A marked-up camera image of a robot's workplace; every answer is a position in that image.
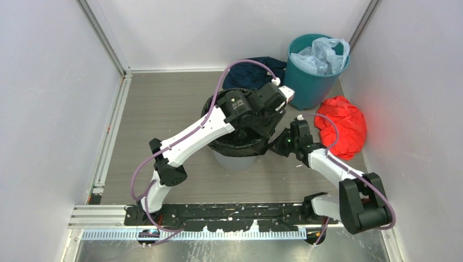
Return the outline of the teal plastic bucket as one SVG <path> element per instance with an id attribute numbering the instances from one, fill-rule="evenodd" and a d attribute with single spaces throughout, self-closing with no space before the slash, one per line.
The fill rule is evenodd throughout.
<path id="1" fill-rule="evenodd" d="M 335 75 L 318 76 L 305 73 L 298 69 L 289 59 L 290 54 L 293 52 L 297 53 L 303 48 L 311 46 L 315 39 L 321 37 L 332 38 L 323 34 L 306 34 L 297 37 L 288 46 L 288 61 L 283 83 L 295 91 L 294 98 L 290 103 L 299 111 L 313 109 L 318 106 L 328 95 L 340 74 L 348 68 L 350 63 L 349 53 L 347 64 L 340 73 Z"/>

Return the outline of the grey translucent trash bin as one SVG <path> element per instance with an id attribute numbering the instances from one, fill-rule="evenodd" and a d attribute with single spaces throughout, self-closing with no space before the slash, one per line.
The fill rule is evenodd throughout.
<path id="1" fill-rule="evenodd" d="M 249 157 L 228 157 L 224 156 L 216 151 L 213 151 L 213 155 L 216 161 L 228 170 L 242 171 L 250 168 L 258 159 L 257 156 Z"/>

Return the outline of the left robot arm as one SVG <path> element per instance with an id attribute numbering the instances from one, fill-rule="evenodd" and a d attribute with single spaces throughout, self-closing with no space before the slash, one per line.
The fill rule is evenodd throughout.
<path id="1" fill-rule="evenodd" d="M 259 156 L 285 114 L 295 92 L 267 83 L 259 90 L 232 88 L 210 99 L 204 116 L 177 135 L 150 141 L 155 159 L 152 182 L 142 196 L 138 218 L 146 225 L 158 221 L 159 210 L 170 189 L 186 180 L 183 163 L 197 151 L 210 146 L 229 157 Z"/>

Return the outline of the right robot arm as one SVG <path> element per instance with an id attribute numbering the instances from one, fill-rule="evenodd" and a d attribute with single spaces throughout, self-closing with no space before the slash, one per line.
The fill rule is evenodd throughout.
<path id="1" fill-rule="evenodd" d="M 303 217 L 317 224 L 323 217 L 340 221 L 351 234 L 370 229 L 387 230 L 396 215 L 387 199 L 382 179 L 374 172 L 363 173 L 335 157 L 320 142 L 314 142 L 306 120 L 295 119 L 269 145 L 276 154 L 296 159 L 317 171 L 339 190 L 338 197 L 327 193 L 307 196 Z"/>

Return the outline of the black trash bag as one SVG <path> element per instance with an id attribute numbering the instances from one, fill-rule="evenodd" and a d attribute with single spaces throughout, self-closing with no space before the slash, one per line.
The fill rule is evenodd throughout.
<path id="1" fill-rule="evenodd" d="M 230 88 L 218 92 L 217 100 L 223 98 L 231 91 L 240 91 L 241 93 L 257 94 L 256 89 L 247 90 L 244 88 Z M 207 114 L 212 96 L 206 101 L 202 110 L 201 117 Z M 210 142 L 208 147 L 224 156 L 228 157 L 249 157 L 260 156 L 266 153 L 268 149 L 269 139 L 259 135 L 257 132 L 249 127 L 242 127 L 230 134 L 224 135 L 216 140 Z"/>

